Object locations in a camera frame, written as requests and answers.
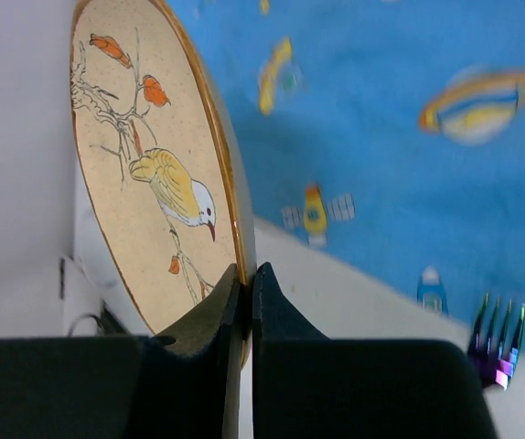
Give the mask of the beige bird-pattern plate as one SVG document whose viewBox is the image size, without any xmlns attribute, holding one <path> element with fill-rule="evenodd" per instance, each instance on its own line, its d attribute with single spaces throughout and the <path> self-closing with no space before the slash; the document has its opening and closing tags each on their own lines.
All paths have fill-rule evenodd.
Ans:
<svg viewBox="0 0 525 439">
<path fill-rule="evenodd" d="M 163 1 L 79 1 L 74 140 L 92 211 L 151 333 L 256 271 L 252 202 L 220 92 Z"/>
</svg>

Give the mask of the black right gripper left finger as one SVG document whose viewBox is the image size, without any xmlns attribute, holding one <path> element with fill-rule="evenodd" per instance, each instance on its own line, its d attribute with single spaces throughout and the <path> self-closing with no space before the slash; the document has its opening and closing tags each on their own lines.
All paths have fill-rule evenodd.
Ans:
<svg viewBox="0 0 525 439">
<path fill-rule="evenodd" d="M 241 284 L 152 336 L 0 339 L 0 438 L 235 438 Z"/>
</svg>

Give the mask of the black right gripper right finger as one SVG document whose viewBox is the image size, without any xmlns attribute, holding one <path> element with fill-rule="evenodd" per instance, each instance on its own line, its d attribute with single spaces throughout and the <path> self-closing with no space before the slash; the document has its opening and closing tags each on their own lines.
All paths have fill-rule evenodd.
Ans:
<svg viewBox="0 0 525 439">
<path fill-rule="evenodd" d="M 496 438 L 482 388 L 455 344 L 331 339 L 264 263 L 252 292 L 256 438 Z"/>
</svg>

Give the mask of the blue space-print cloth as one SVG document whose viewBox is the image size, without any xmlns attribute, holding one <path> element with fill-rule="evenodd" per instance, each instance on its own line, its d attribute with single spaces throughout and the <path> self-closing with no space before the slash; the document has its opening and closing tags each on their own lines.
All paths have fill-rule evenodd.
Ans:
<svg viewBox="0 0 525 439">
<path fill-rule="evenodd" d="M 356 216 L 326 251 L 453 318 L 525 303 L 525 1 L 175 1 L 217 82 L 255 213 L 318 184 Z"/>
</svg>

